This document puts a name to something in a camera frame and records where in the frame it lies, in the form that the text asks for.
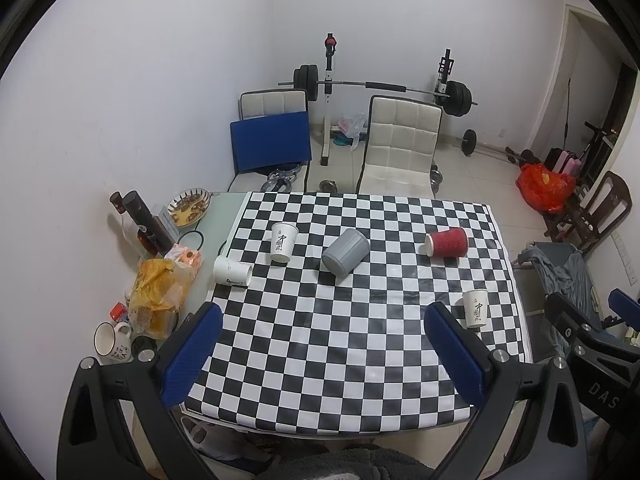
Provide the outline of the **grey plastic cup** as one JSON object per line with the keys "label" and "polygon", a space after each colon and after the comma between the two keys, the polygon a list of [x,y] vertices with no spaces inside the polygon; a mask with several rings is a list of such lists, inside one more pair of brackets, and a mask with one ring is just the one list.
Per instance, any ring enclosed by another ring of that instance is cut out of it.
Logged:
{"label": "grey plastic cup", "polygon": [[337,278],[346,278],[369,255],[370,243],[360,231],[348,229],[323,252],[326,270]]}

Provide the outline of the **grey cloth on stool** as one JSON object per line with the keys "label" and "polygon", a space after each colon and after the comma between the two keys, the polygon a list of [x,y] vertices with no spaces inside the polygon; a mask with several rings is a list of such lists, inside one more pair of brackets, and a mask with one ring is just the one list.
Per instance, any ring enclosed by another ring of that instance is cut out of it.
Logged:
{"label": "grey cloth on stool", "polygon": [[513,263],[532,268],[546,295],[560,292],[593,326],[601,326],[600,304],[584,255],[570,243],[529,243]]}

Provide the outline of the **dark glass bottle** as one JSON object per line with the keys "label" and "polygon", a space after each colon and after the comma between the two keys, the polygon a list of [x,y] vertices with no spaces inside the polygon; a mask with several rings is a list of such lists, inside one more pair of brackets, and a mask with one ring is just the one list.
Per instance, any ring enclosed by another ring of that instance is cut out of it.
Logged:
{"label": "dark glass bottle", "polygon": [[150,256],[163,257],[174,247],[175,242],[160,217],[149,210],[137,191],[126,195],[114,192],[110,203],[121,217],[128,214],[134,222],[134,240]]}

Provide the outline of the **white chair with blue cushion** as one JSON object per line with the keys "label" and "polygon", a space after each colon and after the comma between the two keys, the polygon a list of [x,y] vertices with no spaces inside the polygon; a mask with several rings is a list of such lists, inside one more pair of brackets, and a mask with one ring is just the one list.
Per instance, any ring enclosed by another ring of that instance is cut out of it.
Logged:
{"label": "white chair with blue cushion", "polygon": [[247,91],[230,124],[231,192],[305,192],[312,159],[307,93]]}

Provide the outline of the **barbell with black plates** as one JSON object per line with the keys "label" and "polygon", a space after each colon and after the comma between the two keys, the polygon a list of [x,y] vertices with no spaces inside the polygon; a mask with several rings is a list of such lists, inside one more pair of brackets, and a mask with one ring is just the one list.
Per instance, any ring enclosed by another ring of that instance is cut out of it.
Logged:
{"label": "barbell with black plates", "polygon": [[317,65],[297,67],[293,72],[293,80],[281,81],[279,86],[305,90],[311,101],[315,101],[318,98],[318,91],[323,90],[326,86],[361,87],[397,93],[421,93],[432,96],[435,103],[442,107],[447,115],[454,117],[462,117],[468,114],[473,106],[477,106],[471,90],[462,82],[452,80],[450,71],[442,68],[438,71],[434,91],[413,89],[403,84],[389,84],[381,81],[320,80]]}

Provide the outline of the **white mug with pattern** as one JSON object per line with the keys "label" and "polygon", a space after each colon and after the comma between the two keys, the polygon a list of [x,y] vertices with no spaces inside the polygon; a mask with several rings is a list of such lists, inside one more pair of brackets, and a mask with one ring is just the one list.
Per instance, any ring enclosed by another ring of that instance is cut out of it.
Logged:
{"label": "white mug with pattern", "polygon": [[127,322],[112,325],[101,323],[93,335],[96,354],[103,359],[117,363],[129,362],[132,358],[132,328]]}

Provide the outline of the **white paper cup right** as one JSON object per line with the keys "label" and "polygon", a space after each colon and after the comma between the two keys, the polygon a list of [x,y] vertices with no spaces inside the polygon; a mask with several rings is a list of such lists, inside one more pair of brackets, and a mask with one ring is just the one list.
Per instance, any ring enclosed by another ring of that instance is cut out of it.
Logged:
{"label": "white paper cup right", "polygon": [[481,328],[487,323],[488,291],[473,289],[463,294],[465,326],[468,330]]}

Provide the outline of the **orange carton box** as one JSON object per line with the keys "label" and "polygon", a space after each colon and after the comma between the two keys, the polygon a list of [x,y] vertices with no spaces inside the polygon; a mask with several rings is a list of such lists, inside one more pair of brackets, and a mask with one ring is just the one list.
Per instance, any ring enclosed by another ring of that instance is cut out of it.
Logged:
{"label": "orange carton box", "polygon": [[188,271],[191,280],[198,276],[204,261],[199,250],[180,244],[172,246],[164,258],[173,261],[180,269]]}

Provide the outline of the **red ribbed paper cup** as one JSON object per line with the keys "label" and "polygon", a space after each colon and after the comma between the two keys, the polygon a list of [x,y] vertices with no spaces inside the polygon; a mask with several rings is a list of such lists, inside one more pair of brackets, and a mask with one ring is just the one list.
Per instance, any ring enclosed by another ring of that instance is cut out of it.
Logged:
{"label": "red ribbed paper cup", "polygon": [[424,245],[430,258],[460,258],[468,252],[469,241],[464,229],[451,228],[428,233]]}

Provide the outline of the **white plastic bag on floor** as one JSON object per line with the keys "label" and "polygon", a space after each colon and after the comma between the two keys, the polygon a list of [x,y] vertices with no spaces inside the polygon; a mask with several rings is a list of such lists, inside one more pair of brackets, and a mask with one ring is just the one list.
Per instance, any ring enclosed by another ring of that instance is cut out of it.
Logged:
{"label": "white plastic bag on floor", "polygon": [[360,142],[361,133],[367,129],[367,123],[368,116],[363,113],[342,117],[337,123],[337,139],[341,139],[345,145],[355,151]]}

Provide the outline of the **small dumbbell on floor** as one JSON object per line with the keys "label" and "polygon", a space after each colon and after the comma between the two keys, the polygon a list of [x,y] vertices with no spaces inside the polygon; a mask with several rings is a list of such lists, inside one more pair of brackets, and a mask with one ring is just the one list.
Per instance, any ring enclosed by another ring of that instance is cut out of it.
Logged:
{"label": "small dumbbell on floor", "polygon": [[475,152],[479,152],[481,155],[505,160],[518,167],[526,164],[535,165],[540,163],[540,159],[531,150],[524,150],[521,151],[521,153],[517,153],[508,146],[506,148],[495,148],[494,146],[480,143],[477,140],[476,132],[472,129],[468,129],[463,133],[461,151],[466,157],[470,157]]}

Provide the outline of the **yellow plastic bag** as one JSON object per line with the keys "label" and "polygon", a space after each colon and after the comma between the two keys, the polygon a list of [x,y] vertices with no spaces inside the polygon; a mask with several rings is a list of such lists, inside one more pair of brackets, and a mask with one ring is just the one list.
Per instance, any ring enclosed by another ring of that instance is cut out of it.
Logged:
{"label": "yellow plastic bag", "polygon": [[194,270],[169,259],[144,260],[132,288],[129,322],[137,334],[166,339],[194,280]]}

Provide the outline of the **black white checkered tablecloth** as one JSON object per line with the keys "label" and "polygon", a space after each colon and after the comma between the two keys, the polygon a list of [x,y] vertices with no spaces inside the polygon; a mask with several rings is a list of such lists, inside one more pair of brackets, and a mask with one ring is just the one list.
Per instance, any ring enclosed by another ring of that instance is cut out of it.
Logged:
{"label": "black white checkered tablecloth", "polygon": [[[291,260],[270,258],[271,228],[296,225]],[[425,237],[465,230],[468,252],[430,258]],[[323,252],[348,229],[370,252],[346,278]],[[218,285],[222,331],[183,411],[247,430],[306,437],[388,434],[467,419],[424,332],[425,308],[462,318],[463,294],[488,291],[478,336],[532,357],[520,297],[497,222],[484,204],[381,195],[251,192],[224,242],[249,263],[247,287]]]}

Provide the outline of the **white padded chair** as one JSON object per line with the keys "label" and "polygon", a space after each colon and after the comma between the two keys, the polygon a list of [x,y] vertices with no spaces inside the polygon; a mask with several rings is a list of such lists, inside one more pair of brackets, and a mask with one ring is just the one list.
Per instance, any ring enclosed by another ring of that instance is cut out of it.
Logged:
{"label": "white padded chair", "polygon": [[372,96],[356,191],[433,198],[431,170],[441,123],[437,105]]}

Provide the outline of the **orange red plastic bag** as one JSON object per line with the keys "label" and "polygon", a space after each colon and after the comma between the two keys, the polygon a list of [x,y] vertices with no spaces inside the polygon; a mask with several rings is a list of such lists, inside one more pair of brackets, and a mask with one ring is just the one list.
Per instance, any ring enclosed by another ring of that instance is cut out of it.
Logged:
{"label": "orange red plastic bag", "polygon": [[557,174],[544,164],[525,164],[516,179],[523,200],[542,214],[559,214],[576,188],[576,179]]}

